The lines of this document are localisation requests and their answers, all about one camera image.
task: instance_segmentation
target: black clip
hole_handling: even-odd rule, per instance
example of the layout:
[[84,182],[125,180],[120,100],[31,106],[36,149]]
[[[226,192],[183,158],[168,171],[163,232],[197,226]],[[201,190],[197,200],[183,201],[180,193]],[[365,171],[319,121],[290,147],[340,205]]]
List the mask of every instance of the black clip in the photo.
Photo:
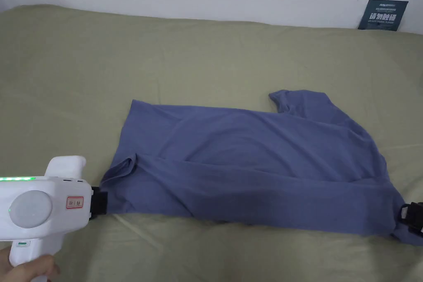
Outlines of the black clip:
[[107,192],[100,191],[99,187],[91,187],[93,194],[91,196],[91,219],[98,215],[105,215],[107,213]]
[[423,202],[405,204],[401,207],[398,221],[408,226],[408,231],[423,237]]

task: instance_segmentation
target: hand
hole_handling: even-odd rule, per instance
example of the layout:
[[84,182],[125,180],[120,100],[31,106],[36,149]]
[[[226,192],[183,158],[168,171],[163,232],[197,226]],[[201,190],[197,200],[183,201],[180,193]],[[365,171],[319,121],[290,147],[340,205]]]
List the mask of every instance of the hand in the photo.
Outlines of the hand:
[[51,255],[44,255],[33,261],[12,267],[9,262],[10,247],[0,250],[0,281],[31,282],[35,277],[45,275],[53,278],[60,269]]

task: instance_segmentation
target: finger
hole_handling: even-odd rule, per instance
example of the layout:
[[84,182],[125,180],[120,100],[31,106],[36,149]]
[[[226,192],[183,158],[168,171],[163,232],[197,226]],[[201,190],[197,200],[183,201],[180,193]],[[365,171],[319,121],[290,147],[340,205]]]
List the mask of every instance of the finger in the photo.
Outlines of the finger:
[[31,262],[14,267],[5,277],[5,281],[30,282],[42,275],[52,277],[59,274],[59,269],[51,255],[43,255]]
[[1,263],[2,269],[5,271],[9,271],[13,268],[13,266],[9,262],[10,249],[11,247],[9,246],[7,248],[0,250],[0,263]]

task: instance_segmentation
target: green bedsheet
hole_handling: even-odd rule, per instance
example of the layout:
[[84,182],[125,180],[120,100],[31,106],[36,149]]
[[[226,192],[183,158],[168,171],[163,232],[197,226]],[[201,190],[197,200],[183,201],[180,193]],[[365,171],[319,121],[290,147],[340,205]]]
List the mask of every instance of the green bedsheet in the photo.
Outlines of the green bedsheet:
[[[83,155],[96,185],[132,99],[275,111],[279,89],[326,92],[374,137],[404,198],[423,200],[423,36],[46,5],[0,14],[0,174]],[[422,260],[381,237],[108,215],[67,236],[57,281],[418,281]]]

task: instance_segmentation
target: t-shirt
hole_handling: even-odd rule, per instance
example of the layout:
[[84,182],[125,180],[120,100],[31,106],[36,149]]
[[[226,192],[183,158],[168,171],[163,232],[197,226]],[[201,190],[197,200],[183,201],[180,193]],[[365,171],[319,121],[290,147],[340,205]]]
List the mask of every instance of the t-shirt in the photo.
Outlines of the t-shirt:
[[278,113],[133,101],[101,189],[109,213],[154,213],[423,239],[366,130],[324,93],[269,95]]

